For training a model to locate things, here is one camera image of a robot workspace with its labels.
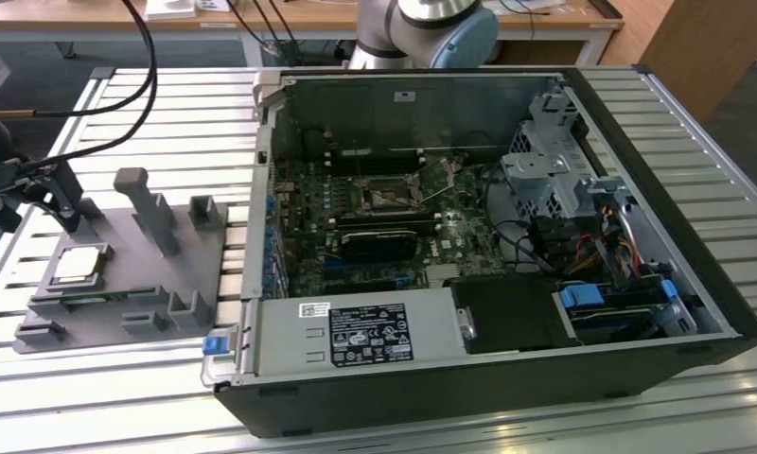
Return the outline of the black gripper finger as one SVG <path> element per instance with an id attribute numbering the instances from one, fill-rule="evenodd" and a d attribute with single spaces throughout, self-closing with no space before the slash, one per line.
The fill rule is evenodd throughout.
<path id="1" fill-rule="evenodd" d="M 3 207 L 0 209 L 0 230 L 3 233 L 15 233 L 22 224 L 23 216 L 18 213 L 22 204 L 20 191 L 12 189 L 0 194 Z"/>
<path id="2" fill-rule="evenodd" d="M 83 216 L 83 187 L 68 161 L 34 171 L 23 197 L 24 202 L 54 217 L 66 232 L 78 231 Z"/>

